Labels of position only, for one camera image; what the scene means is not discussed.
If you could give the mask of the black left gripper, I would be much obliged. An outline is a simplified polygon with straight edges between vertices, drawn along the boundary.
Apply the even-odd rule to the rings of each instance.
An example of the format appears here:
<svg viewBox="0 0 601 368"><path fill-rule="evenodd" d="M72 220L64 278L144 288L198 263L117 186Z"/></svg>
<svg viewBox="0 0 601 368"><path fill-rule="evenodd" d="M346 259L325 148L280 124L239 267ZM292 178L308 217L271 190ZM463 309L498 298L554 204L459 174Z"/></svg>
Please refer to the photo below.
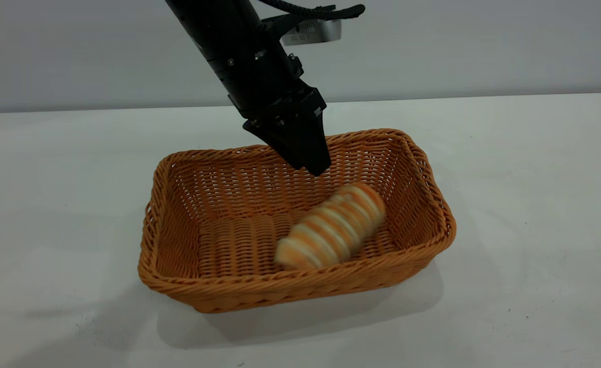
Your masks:
<svg viewBox="0 0 601 368"><path fill-rule="evenodd" d="M295 55L287 56L291 77L278 71L252 70L230 79L230 100L239 114L249 120L242 126L263 140L291 167L304 168L319 177L331 165L330 150L324 133L323 111L327 105L321 93L300 79L303 65ZM261 124L251 121L282 120L284 123Z"/></svg>

